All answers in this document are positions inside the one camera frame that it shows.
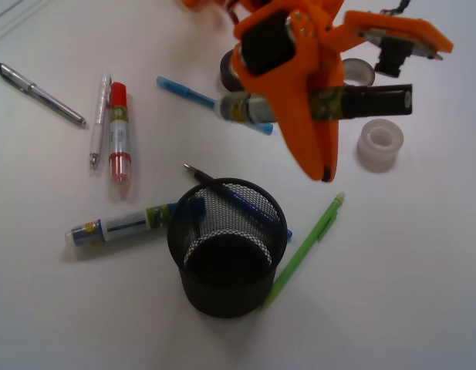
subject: pen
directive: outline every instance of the pen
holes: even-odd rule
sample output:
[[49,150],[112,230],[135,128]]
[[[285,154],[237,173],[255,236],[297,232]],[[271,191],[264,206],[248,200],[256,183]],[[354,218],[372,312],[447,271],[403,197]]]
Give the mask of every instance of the pen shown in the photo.
[[[180,83],[171,81],[170,79],[165,79],[162,76],[157,77],[157,84],[160,87],[165,88],[168,91],[171,91],[173,94],[176,94],[178,96],[181,96],[182,98],[191,100],[192,102],[195,102],[197,104],[200,104],[201,106],[204,106],[206,108],[214,110],[215,108],[215,100],[212,98],[209,98],[208,96],[202,95],[199,92],[196,92],[184,85],[181,85]],[[247,123],[247,126],[258,130],[262,133],[266,133],[267,135],[272,134],[272,131],[274,129],[274,126],[271,123],[253,123],[249,122]]]
[[209,109],[214,108],[215,100],[209,98],[208,96],[202,95],[192,89],[189,89],[186,86],[181,85],[180,83],[176,83],[174,81],[171,81],[170,79],[165,79],[162,76],[158,76],[157,84],[161,87],[164,87],[166,90],[171,91],[173,94],[191,100],[192,102],[200,104],[201,106],[206,106]]
[[[213,177],[208,176],[205,172],[200,171],[189,164],[185,163],[184,168],[186,168],[193,175],[193,177],[201,183],[207,183],[208,181],[212,181],[214,179]],[[267,214],[264,210],[258,209],[253,203],[248,202],[245,198],[241,197],[239,194],[236,194],[234,191],[229,190],[226,187],[222,187],[219,193],[221,193],[225,199],[233,200],[233,204],[237,205],[248,214],[251,214],[252,216],[258,215],[260,221],[270,222],[273,220],[271,215]],[[287,230],[287,238],[292,238],[292,231]]]
[[15,70],[9,68],[6,64],[0,63],[0,75],[10,85],[20,90],[26,95],[37,99],[45,106],[54,110],[56,113],[64,116],[69,121],[75,123],[78,127],[85,129],[87,127],[86,120],[80,114],[69,108],[67,105],[61,103],[54,96],[49,95],[42,90],[35,83],[28,80]]
[[284,271],[277,277],[270,294],[268,295],[267,299],[263,303],[263,308],[267,308],[274,299],[279,295],[281,290],[287,284],[289,278],[294,274],[296,268],[298,268],[299,264],[301,264],[302,260],[306,257],[310,249],[312,248],[315,241],[321,241],[323,236],[332,226],[333,222],[337,218],[337,210],[343,204],[345,194],[340,193],[336,199],[330,204],[330,207],[327,211],[323,214],[320,221],[315,225],[313,230],[309,233],[308,237],[306,237],[305,241],[301,244],[301,247],[296,251],[294,256],[292,256],[291,260],[285,266]]
[[103,127],[106,118],[107,102],[111,92],[112,79],[108,73],[104,73],[100,81],[99,101],[97,103],[96,122],[92,128],[92,141],[90,142],[90,168],[97,168],[100,160],[100,148],[102,147]]

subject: pen clip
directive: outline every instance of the pen clip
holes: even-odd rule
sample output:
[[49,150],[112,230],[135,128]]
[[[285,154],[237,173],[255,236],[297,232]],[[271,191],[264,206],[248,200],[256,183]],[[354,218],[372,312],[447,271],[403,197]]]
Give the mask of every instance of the pen clip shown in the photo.
[[23,89],[22,87],[20,87],[19,84],[13,82],[12,79],[10,79],[6,74],[4,73],[0,73],[1,77],[7,82],[9,83],[11,86],[13,86],[15,89],[17,89],[18,91],[21,91],[22,93],[24,93],[25,95],[29,95],[29,92],[25,89]]

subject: wire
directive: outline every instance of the wire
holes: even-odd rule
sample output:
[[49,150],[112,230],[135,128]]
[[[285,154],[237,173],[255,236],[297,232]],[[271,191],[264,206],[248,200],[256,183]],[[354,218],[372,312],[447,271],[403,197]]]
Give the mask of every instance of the wire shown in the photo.
[[409,6],[410,0],[400,0],[400,4],[395,9],[382,9],[380,13],[387,14],[387,15],[398,15],[402,14],[404,10],[406,10],[407,6]]

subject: black mesh pen holder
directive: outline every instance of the black mesh pen holder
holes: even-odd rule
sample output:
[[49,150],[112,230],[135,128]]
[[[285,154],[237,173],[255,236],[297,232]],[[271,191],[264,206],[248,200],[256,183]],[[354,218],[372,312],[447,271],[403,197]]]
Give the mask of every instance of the black mesh pen holder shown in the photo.
[[190,303],[207,315],[233,318],[267,298],[284,255],[287,225],[262,188],[216,179],[183,195],[167,242]]

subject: blue pen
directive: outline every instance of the blue pen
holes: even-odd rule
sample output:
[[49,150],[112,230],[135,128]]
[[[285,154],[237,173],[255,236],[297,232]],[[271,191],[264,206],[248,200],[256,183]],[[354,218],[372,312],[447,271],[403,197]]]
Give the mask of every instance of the blue pen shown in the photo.
[[191,100],[192,102],[198,103],[201,106],[206,106],[210,109],[214,108],[215,100],[209,98],[208,96],[201,95],[199,92],[189,89],[180,83],[176,83],[170,79],[165,79],[164,77],[158,76],[157,84],[161,87],[164,87],[166,90],[171,91],[173,94]]
[[[160,87],[163,87],[168,91],[171,91],[173,94],[181,96],[182,98],[191,100],[192,102],[200,104],[201,106],[204,106],[206,108],[209,108],[212,110],[214,109],[214,106],[215,106],[214,99],[209,98],[208,96],[202,95],[199,92],[196,92],[192,89],[189,89],[186,86],[181,85],[180,83],[171,81],[170,79],[165,79],[162,76],[158,76],[157,84]],[[268,135],[270,135],[274,129],[274,126],[271,123],[251,123],[249,124],[249,126],[253,129],[256,129]]]

